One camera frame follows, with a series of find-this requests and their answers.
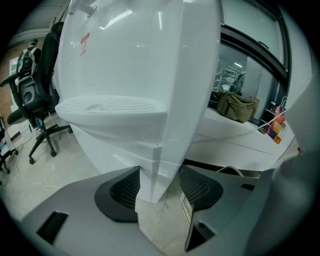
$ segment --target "office chair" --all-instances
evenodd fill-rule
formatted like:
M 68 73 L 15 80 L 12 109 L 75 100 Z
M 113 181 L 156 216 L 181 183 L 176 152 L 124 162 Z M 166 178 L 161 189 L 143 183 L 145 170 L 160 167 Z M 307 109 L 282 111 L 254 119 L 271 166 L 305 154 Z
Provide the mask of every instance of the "office chair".
M 5 129 L 3 128 L 1 121 L 0 121 L 0 142 L 5 138 Z M 1 148 L 0 148 L 0 172 L 2 172 L 2 166 L 4 166 L 4 168 L 6 169 L 6 173 L 9 174 L 10 170 L 7 168 L 6 166 L 6 159 L 11 156 L 12 154 L 16 154 L 18 155 L 18 151 L 16 149 L 13 150 L 9 150 L 8 152 L 6 152 L 4 155 L 1 154 Z
M 52 26 L 43 42 L 41 56 L 37 65 L 35 81 L 33 77 L 18 77 L 15 73 L 0 83 L 0 87 L 6 84 L 10 85 L 13 98 L 18 106 L 18 110 L 11 113 L 7 118 L 9 125 L 21 123 L 25 120 L 41 119 L 40 135 L 36 138 L 36 142 L 29 154 L 29 163 L 33 165 L 35 160 L 32 158 L 33 153 L 39 147 L 44 139 L 47 140 L 50 146 L 50 154 L 56 156 L 56 151 L 53 148 L 50 135 L 68 129 L 72 133 L 70 125 L 59 127 L 57 124 L 46 129 L 44 119 L 48 113 L 55 111 L 55 106 L 59 102 L 59 95 L 53 87 L 52 75 L 56 63 L 59 39 L 63 27 L 63 22 L 58 22 Z M 19 78 L 18 86 L 15 84 L 15 79 Z

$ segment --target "black window frame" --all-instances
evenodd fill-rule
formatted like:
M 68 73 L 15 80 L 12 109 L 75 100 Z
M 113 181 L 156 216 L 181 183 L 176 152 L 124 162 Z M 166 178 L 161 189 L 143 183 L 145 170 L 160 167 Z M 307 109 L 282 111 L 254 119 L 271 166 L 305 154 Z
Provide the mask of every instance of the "black window frame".
M 266 104 L 270 101 L 274 101 L 278 105 L 281 105 L 283 98 L 288 96 L 292 69 L 291 46 L 285 20 L 278 4 L 275 2 L 270 1 L 267 4 L 262 0 L 243 1 L 254 5 L 255 7 L 258 5 L 258 8 L 261 11 L 268 14 L 275 22 L 278 22 L 282 39 L 283 64 L 265 48 L 263 42 L 258 42 L 249 35 L 224 24 L 223 15 L 221 15 L 220 42 L 252 58 L 273 75 L 271 89 Z M 223 14 L 221 0 L 220 12 Z M 260 122 L 260 120 L 255 118 L 251 118 L 249 121 L 255 125 L 258 125 Z

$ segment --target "green bag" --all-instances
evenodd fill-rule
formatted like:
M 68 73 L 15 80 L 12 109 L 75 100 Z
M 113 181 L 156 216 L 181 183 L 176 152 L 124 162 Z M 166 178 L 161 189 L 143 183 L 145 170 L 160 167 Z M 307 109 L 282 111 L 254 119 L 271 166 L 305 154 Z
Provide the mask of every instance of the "green bag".
M 217 95 L 217 111 L 220 115 L 244 123 L 256 113 L 256 103 L 232 92 L 220 92 Z

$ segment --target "gray floor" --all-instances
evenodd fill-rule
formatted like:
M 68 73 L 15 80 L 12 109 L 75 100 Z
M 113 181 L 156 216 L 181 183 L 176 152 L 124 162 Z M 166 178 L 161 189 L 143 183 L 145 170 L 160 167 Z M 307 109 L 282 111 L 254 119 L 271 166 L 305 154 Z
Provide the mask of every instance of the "gray floor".
M 56 115 L 48 117 L 45 124 L 46 127 L 54 124 L 66 125 Z M 19 155 L 13 155 L 7 161 L 11 173 L 7 175 L 5 171 L 0 172 L 0 196 L 11 216 L 17 220 L 21 220 L 59 187 L 100 174 L 74 134 L 69 134 L 67 130 L 51 136 L 53 146 L 58 152 L 56 157 L 50 156 L 49 145 L 43 142 L 33 154 L 34 165 L 29 164 L 28 154 L 38 134 L 38 131 L 34 131 L 32 139 L 20 147 L 19 145 L 31 138 L 31 134 L 27 133 L 16 139 L 14 144 L 18 147 Z M 159 203 L 148 203 L 139 199 L 136 202 L 140 229 L 155 246 L 169 256 L 184 254 L 189 230 L 180 207 L 181 193 L 179 179 L 175 178 Z

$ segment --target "chair wheel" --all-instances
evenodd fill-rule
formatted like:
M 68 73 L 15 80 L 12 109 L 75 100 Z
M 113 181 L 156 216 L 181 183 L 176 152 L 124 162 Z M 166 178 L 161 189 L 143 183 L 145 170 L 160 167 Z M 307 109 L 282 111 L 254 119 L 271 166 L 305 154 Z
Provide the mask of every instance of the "chair wheel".
M 51 150 L 51 151 L 50 151 L 50 155 L 54 158 L 54 157 L 57 155 L 57 153 L 56 153 L 56 151 Z

